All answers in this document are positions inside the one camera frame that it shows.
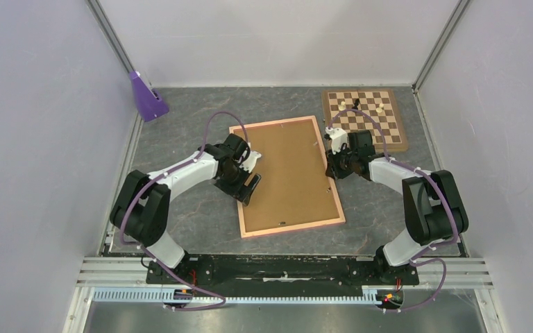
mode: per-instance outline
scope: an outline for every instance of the marble-pattern floor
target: marble-pattern floor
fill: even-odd
[[[171,112],[145,123],[132,169],[163,169],[190,156],[200,145],[203,127],[217,110],[229,110],[244,123],[315,115],[323,132],[321,92],[331,87],[166,88],[159,93]],[[428,142],[408,87],[394,87],[409,149],[398,160],[433,170]],[[209,143],[228,135],[237,125],[219,115],[210,126]],[[241,239],[236,202],[209,183],[198,185],[172,203],[170,235],[190,253],[353,254],[373,255],[405,227],[401,196],[383,185],[352,175],[337,181],[346,223],[330,227]],[[111,252],[137,252],[114,241]],[[456,246],[434,254],[458,255]]]

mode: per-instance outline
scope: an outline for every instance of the white wall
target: white wall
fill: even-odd
[[[421,99],[511,332],[533,332],[533,1],[473,1]]]
[[[101,0],[156,87],[405,85],[457,0]]]
[[[0,332],[62,330],[134,116],[84,1],[0,1]]]

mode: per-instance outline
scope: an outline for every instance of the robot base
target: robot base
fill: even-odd
[[[420,283],[412,266],[382,273],[373,258],[357,256],[186,254],[174,271],[225,297],[362,296],[362,286]],[[175,281],[150,262],[146,283]]]

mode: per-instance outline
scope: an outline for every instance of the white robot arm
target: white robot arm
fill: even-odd
[[[248,185],[244,184],[260,154],[252,151],[242,138],[234,134],[230,134],[222,144],[206,145],[203,154],[197,158],[198,154],[196,151],[189,158],[148,175],[138,170],[132,171],[127,175],[111,211],[110,221],[120,228],[130,202],[150,179],[193,160],[167,173],[165,178],[150,187],[142,197],[146,202],[134,207],[126,224],[126,234],[139,241],[169,268],[176,267],[185,256],[183,248],[167,232],[169,206],[174,198],[200,182],[215,179],[216,187],[247,205],[260,181],[260,175],[257,174]]]
[[[381,246],[376,259],[387,268],[407,265],[424,248],[452,237],[452,227],[437,194],[418,173],[404,169],[375,152],[371,132],[346,133],[341,128],[327,128],[331,141],[327,152],[326,175],[334,179],[352,173],[388,186],[403,196],[406,228],[389,243]],[[468,228],[467,215],[452,174],[445,170],[426,171],[448,201],[459,233]]]

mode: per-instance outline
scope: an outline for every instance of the chessboard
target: chessboard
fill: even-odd
[[[373,131],[373,145],[377,152],[383,151],[385,137],[387,150],[392,153],[406,151],[407,138],[403,130],[403,123],[397,106],[394,93],[391,89],[335,89],[322,93],[323,113],[326,126],[344,108],[357,110],[368,114],[381,126],[381,133],[376,130],[373,123],[360,114],[348,111],[334,121],[332,127],[343,128],[346,132],[359,130]]]

